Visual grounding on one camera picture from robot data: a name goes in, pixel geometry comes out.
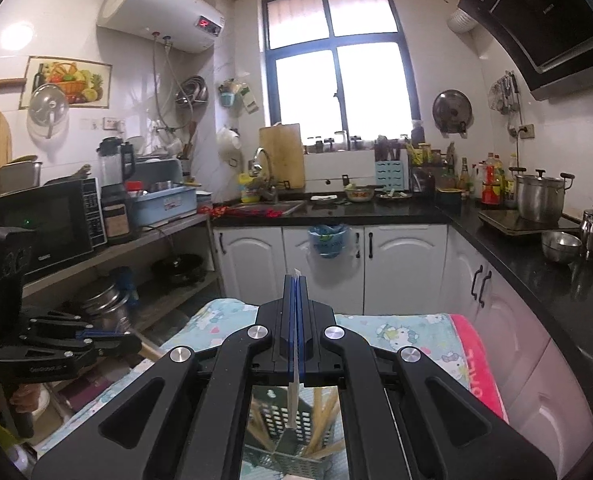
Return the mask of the person's left hand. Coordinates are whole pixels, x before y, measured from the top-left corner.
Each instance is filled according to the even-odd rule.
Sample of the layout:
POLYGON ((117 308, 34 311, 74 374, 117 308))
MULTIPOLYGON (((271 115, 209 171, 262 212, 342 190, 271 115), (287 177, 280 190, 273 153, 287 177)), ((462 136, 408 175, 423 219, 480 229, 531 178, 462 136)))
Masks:
POLYGON ((17 413, 32 414, 38 409, 40 390, 42 386, 39 384, 19 385, 9 402, 17 413))

